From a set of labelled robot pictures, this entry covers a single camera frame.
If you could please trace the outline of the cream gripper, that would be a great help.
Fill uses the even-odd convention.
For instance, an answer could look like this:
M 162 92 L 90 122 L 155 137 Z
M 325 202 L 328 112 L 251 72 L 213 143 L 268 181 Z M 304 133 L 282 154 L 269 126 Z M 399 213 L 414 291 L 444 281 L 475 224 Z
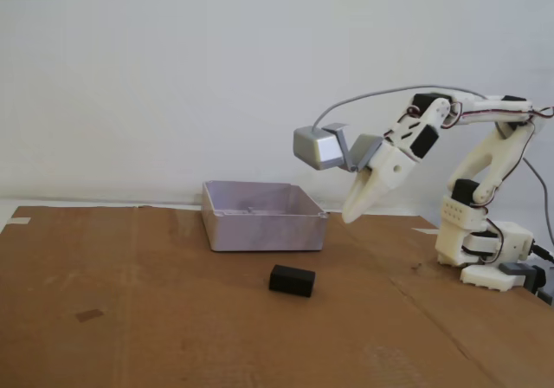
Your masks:
M 383 142 L 360 171 L 342 209 L 344 221 L 355 221 L 389 191 L 401 185 L 418 162 L 389 142 Z

